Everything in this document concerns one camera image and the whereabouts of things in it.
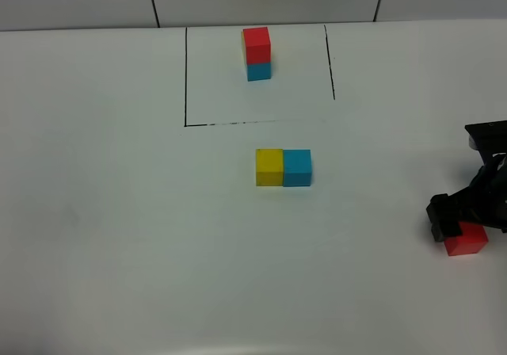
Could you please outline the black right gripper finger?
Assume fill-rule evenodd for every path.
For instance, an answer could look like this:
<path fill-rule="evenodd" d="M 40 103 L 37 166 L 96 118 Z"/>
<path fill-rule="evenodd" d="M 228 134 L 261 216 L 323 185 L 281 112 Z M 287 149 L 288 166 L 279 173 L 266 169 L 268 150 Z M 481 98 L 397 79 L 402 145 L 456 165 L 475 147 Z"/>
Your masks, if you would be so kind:
<path fill-rule="evenodd" d="M 446 239 L 459 237 L 463 234 L 458 215 L 431 216 L 430 222 L 435 242 L 444 242 Z"/>
<path fill-rule="evenodd" d="M 457 221 L 459 217 L 459 204 L 454 196 L 437 194 L 430 199 L 426 212 L 431 223 Z"/>

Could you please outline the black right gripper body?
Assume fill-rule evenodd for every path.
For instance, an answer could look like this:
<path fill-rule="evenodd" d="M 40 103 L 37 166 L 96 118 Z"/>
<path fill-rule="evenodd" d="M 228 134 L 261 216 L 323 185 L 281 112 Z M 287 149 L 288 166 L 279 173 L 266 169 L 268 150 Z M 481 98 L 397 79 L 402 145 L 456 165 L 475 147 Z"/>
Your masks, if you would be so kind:
<path fill-rule="evenodd" d="M 506 231 L 506 122 L 468 124 L 469 146 L 482 166 L 468 187 L 451 195 L 459 218 Z"/>

